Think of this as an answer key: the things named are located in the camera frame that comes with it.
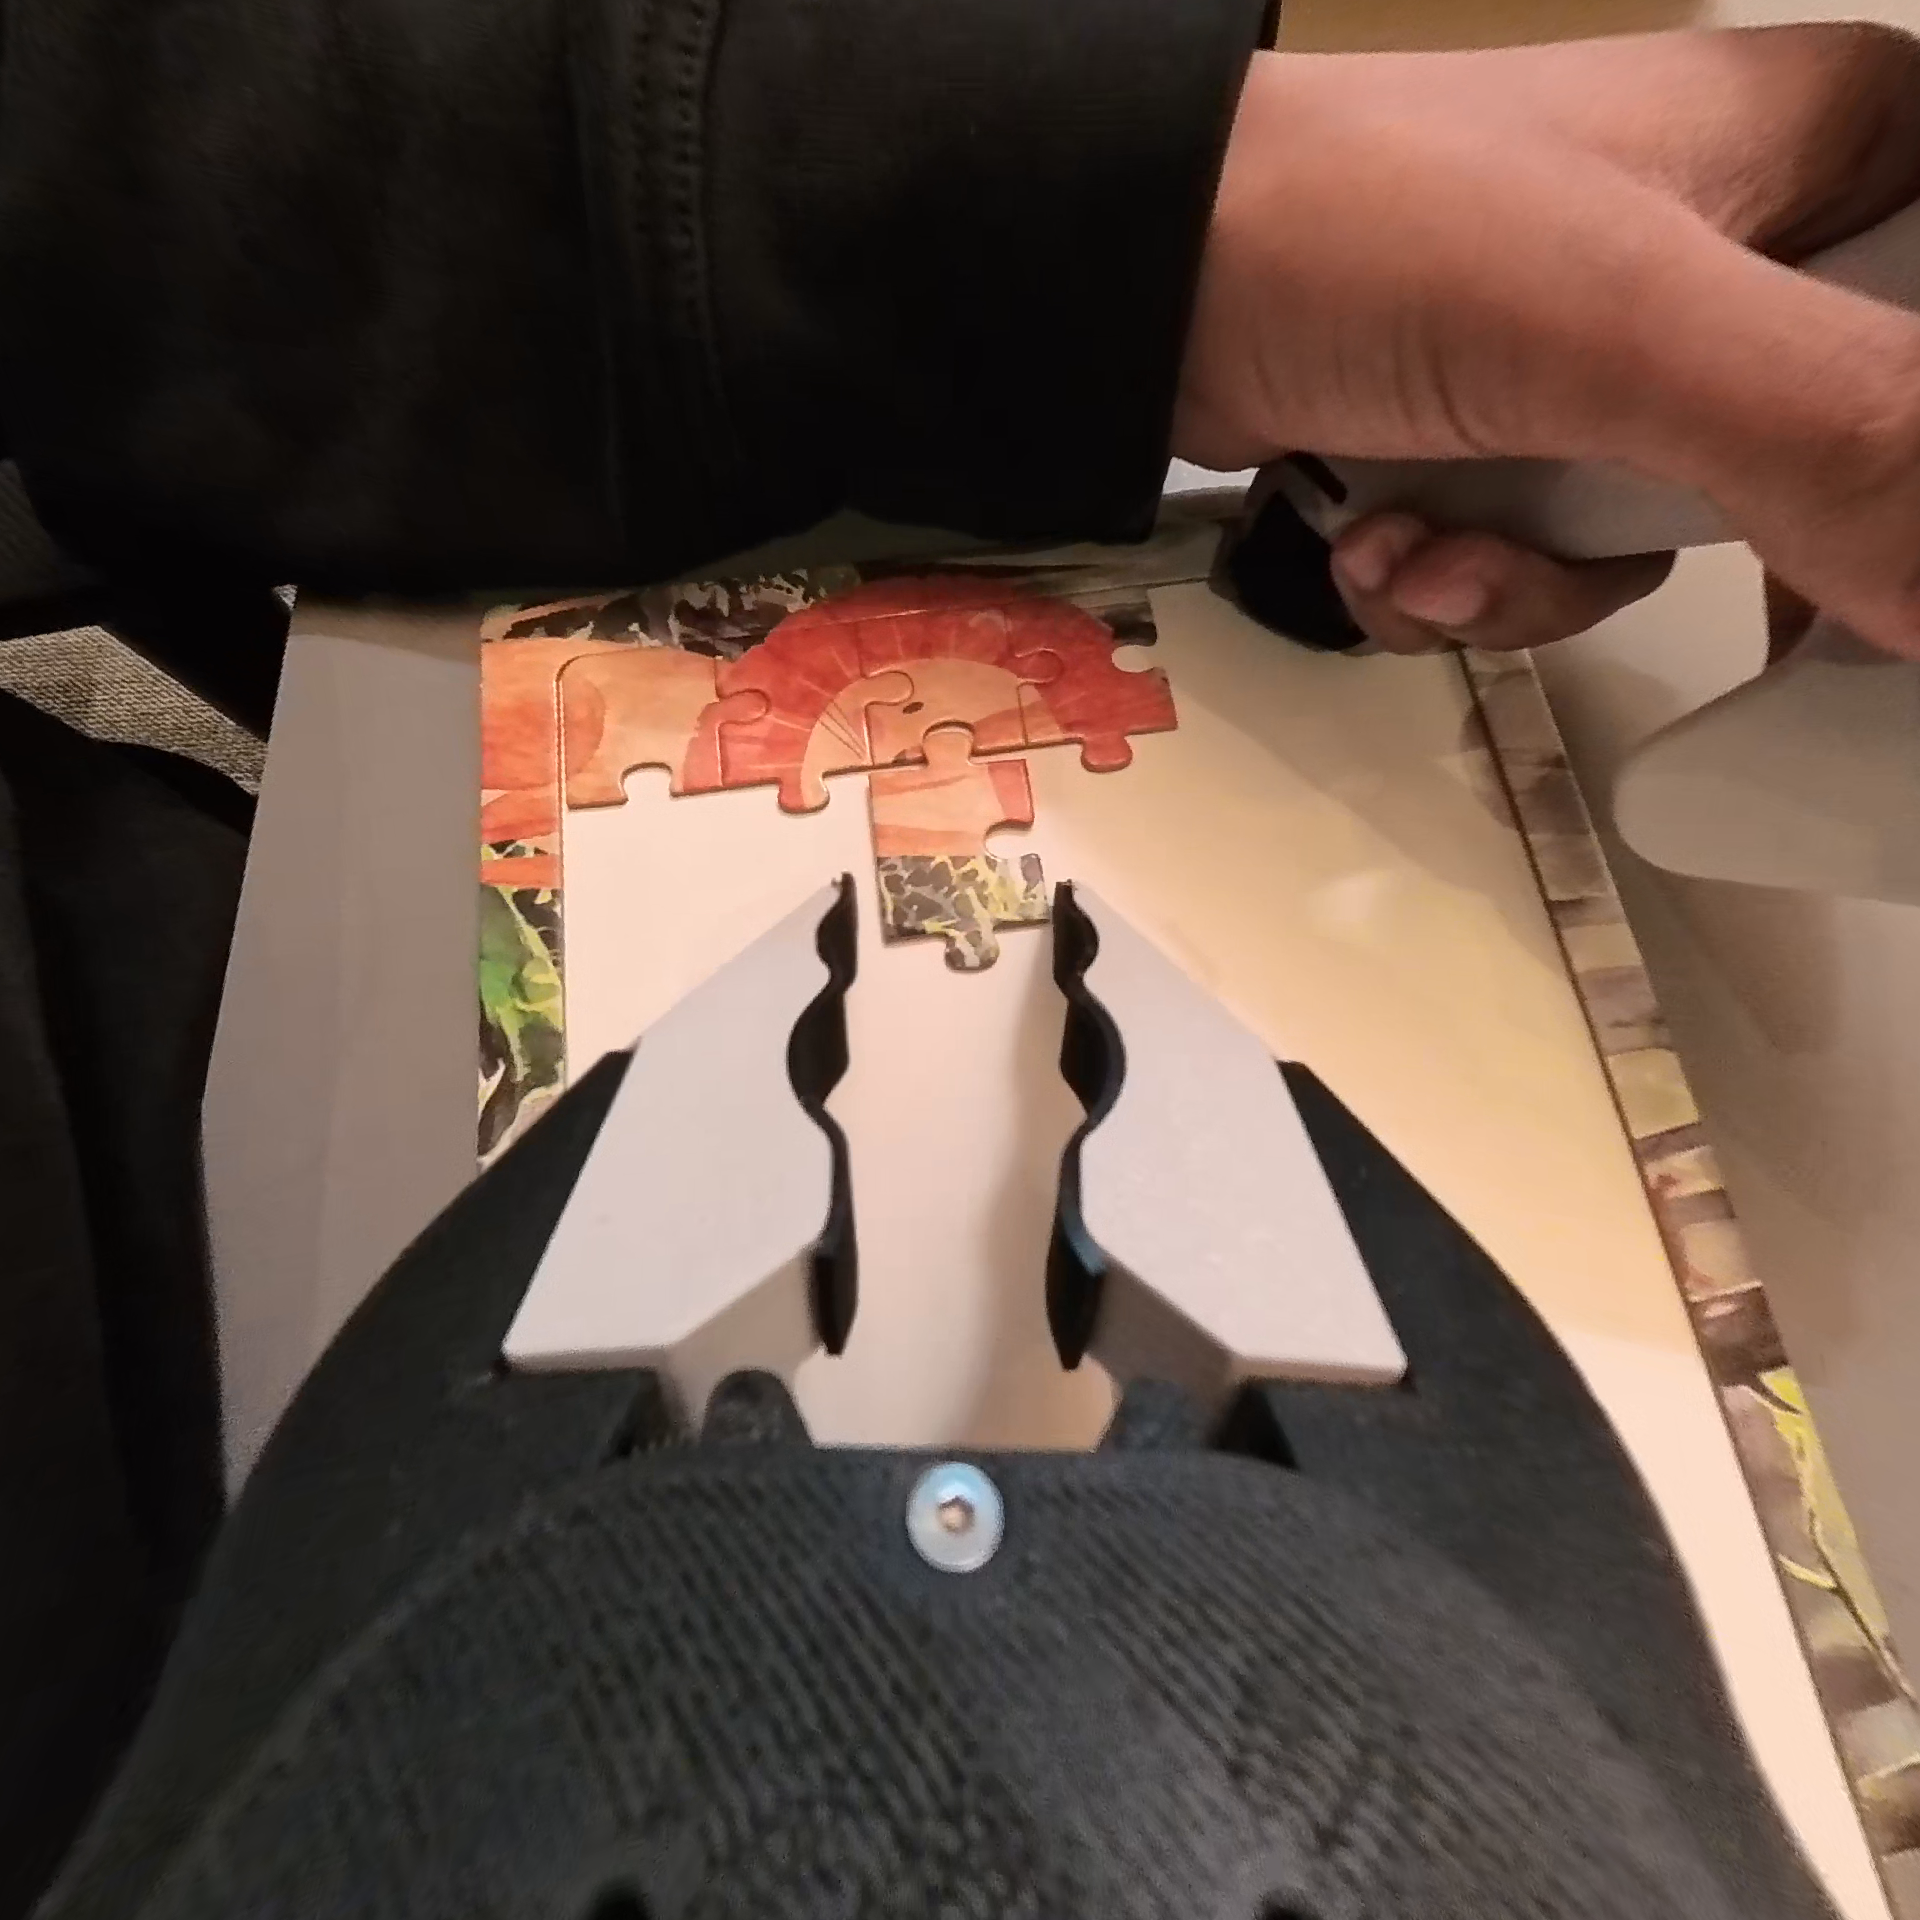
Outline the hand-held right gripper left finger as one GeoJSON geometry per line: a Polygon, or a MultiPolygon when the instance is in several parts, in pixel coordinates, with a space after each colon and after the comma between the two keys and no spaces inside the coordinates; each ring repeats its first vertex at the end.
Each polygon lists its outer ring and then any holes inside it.
{"type": "Polygon", "coordinates": [[[848,1072],[858,900],[804,899],[653,1021],[503,1341],[519,1372],[655,1372],[702,1418],[733,1372],[791,1380],[858,1312],[848,1072]]]}

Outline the person's dark pants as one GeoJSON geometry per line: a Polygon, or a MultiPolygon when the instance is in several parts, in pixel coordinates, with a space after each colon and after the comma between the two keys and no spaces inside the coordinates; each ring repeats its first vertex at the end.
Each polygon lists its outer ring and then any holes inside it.
{"type": "Polygon", "coordinates": [[[223,1514],[200,1100],[252,801],[5,702],[2,1913],[154,1693],[223,1514]]]}

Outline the person's left forearm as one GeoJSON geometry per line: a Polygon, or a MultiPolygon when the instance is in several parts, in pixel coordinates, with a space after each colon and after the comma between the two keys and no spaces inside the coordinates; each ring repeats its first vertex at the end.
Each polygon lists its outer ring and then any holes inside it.
{"type": "Polygon", "coordinates": [[[1268,5],[5,5],[5,450],[104,570],[1138,537],[1268,5]]]}

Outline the joined orange puzzle pieces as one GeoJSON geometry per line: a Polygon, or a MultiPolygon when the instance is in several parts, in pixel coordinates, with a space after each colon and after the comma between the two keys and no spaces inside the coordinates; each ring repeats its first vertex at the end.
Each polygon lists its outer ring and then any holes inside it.
{"type": "Polygon", "coordinates": [[[621,802],[655,765],[679,797],[770,784],[784,812],[827,802],[827,778],[926,760],[935,729],[1005,755],[1077,745],[1115,772],[1132,738],[1176,726],[1157,667],[1066,598],[978,584],[879,584],[786,616],[741,659],[629,648],[560,672],[560,794],[621,802]]]}

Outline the person's left hand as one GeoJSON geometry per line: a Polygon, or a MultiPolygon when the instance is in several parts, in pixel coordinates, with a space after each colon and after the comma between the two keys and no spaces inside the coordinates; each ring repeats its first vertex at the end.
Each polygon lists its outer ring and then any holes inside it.
{"type": "Polygon", "coordinates": [[[1915,653],[1915,317],[1792,260],[1915,197],[1877,24],[1258,56],[1170,446],[1614,461],[1915,653]]]}

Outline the grey fabric chair seat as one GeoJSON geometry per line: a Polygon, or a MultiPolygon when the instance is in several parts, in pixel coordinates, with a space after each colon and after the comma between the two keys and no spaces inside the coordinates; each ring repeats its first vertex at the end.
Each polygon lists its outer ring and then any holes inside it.
{"type": "Polygon", "coordinates": [[[168,753],[256,795],[267,744],[104,629],[2,643],[2,691],[85,737],[168,753]]]}

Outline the puzzle frame tray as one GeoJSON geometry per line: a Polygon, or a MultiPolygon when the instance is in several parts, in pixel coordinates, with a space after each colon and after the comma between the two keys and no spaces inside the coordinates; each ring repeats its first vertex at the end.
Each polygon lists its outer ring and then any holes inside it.
{"type": "Polygon", "coordinates": [[[852,1070],[832,1098],[859,1228],[848,1354],[800,1365],[844,1442],[1092,1437],[1040,1305],[1070,1133],[1051,888],[1088,888],[1384,1146],[1584,1373],[1725,1627],[1735,1702],[1851,1913],[1915,1915],[1915,1701],[1716,1144],[1528,662],[1310,662],[1205,584],[1216,510],[1144,546],[802,566],[504,606],[479,626],[479,1125],[493,1162],[575,1076],[848,874],[852,1070]],[[741,659],[861,588],[968,584],[1108,621],[1176,726],[1092,772],[1020,760],[1050,918],[952,971],[879,937],[871,772],[560,794],[560,672],[667,648],[741,659]]]}

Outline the orange leopard-print puzzle piece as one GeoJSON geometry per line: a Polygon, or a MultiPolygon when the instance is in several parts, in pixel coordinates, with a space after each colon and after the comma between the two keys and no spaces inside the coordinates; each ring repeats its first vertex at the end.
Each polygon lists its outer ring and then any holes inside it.
{"type": "Polygon", "coordinates": [[[940,940],[952,971],[998,961],[998,929],[1050,922],[1040,858],[998,858],[998,828],[1032,826],[1032,795],[1020,760],[975,760],[966,726],[936,726],[923,761],[871,771],[868,808],[879,937],[940,940]]]}

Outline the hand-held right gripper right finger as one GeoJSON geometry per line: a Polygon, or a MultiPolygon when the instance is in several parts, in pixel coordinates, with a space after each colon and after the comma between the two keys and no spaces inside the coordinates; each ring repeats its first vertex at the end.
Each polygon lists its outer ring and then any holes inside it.
{"type": "Polygon", "coordinates": [[[1255,1380],[1402,1380],[1403,1347],[1267,1044],[1082,885],[1055,892],[1051,973],[1083,1109],[1050,1234],[1061,1365],[1174,1382],[1210,1410],[1255,1380]]]}

